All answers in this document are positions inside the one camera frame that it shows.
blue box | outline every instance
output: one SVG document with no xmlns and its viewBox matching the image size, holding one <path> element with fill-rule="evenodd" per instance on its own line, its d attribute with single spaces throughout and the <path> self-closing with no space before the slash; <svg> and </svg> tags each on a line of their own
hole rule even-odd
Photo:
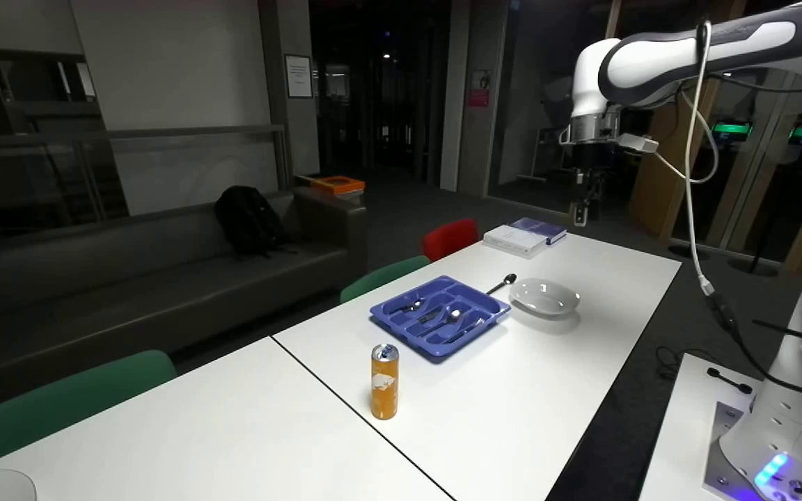
<svg viewBox="0 0 802 501">
<path fill-rule="evenodd" d="M 439 365 L 509 312 L 506 304 L 447 275 L 371 308 L 371 321 L 424 360 Z"/>
<path fill-rule="evenodd" d="M 522 230 L 531 230 L 531 234 L 543 234 L 546 244 L 553 244 L 553 243 L 564 239 L 564 234 L 568 234 L 561 225 L 553 225 L 553 222 L 546 222 L 546 219 L 531 219 L 531 218 L 521 218 L 513 225 L 522 229 Z"/>
</svg>

black bag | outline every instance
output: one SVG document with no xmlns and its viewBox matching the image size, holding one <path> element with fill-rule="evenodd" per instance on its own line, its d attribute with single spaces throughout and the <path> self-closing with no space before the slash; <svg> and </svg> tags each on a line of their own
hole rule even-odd
<svg viewBox="0 0 802 501">
<path fill-rule="evenodd" d="M 213 218 L 236 254 L 268 254 L 283 243 L 282 218 L 254 187 L 227 187 L 213 202 Z"/>
</svg>

white table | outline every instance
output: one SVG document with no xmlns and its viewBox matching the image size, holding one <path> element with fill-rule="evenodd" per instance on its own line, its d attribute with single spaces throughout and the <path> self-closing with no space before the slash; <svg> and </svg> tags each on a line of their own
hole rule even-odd
<svg viewBox="0 0 802 501">
<path fill-rule="evenodd" d="M 273 340 L 0 458 L 39 501 L 447 499 Z"/>
<path fill-rule="evenodd" d="M 585 237 L 564 237 L 531 258 L 470 244 L 275 340 L 451 495 L 546 499 L 676 269 L 671 258 Z M 578 317 L 536 321 L 513 308 L 442 365 L 400 346 L 397 414 L 371 418 L 367 355 L 393 337 L 367 321 L 367 308 L 436 275 L 489 289 L 506 272 L 577 289 Z"/>
<path fill-rule="evenodd" d="M 663 418 L 641 501 L 723 501 L 722 492 L 705 485 L 706 452 L 712 442 L 716 404 L 745 411 L 751 396 L 737 393 L 733 385 L 706 375 L 706 367 L 722 375 L 756 387 L 755 379 L 710 365 L 685 353 L 676 387 Z"/>
</svg>

red object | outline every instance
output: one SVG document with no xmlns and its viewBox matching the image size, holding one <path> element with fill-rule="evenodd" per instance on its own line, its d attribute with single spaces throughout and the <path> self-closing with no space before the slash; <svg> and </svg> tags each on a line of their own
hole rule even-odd
<svg viewBox="0 0 802 501">
<path fill-rule="evenodd" d="M 481 239 L 479 222 L 474 218 L 461 218 L 461 219 L 453 219 L 429 230 L 424 237 L 424 254 L 429 257 L 429 261 L 436 261 L 479 239 Z"/>
<path fill-rule="evenodd" d="M 464 105 L 470 105 L 470 108 L 486 108 L 486 105 L 489 105 L 489 92 L 486 92 L 486 88 L 470 88 L 470 92 L 464 92 Z"/>
</svg>

white wall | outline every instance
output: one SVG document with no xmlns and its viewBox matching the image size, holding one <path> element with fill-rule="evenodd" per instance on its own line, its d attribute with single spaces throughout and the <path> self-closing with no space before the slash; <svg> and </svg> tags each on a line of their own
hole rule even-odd
<svg viewBox="0 0 802 501">
<path fill-rule="evenodd" d="M 464 194 L 486 194 L 509 21 L 506 8 L 506 0 L 470 3 L 467 77 L 470 73 L 489 76 L 489 105 L 461 108 L 457 188 Z"/>
<path fill-rule="evenodd" d="M 308 0 L 258 0 L 261 21 L 273 30 L 268 33 L 264 58 L 270 77 L 273 116 L 286 126 L 286 150 L 293 175 L 319 172 L 319 145 L 316 145 L 316 101 L 290 97 L 286 83 L 286 56 L 311 58 L 311 21 Z"/>
<path fill-rule="evenodd" d="M 439 188 L 457 191 L 470 0 L 451 0 Z"/>
<path fill-rule="evenodd" d="M 257 0 L 73 0 L 109 131 L 270 123 Z M 275 188 L 270 138 L 113 143 L 131 215 Z"/>
<path fill-rule="evenodd" d="M 77 56 L 69 0 L 0 0 L 0 51 Z"/>
</svg>

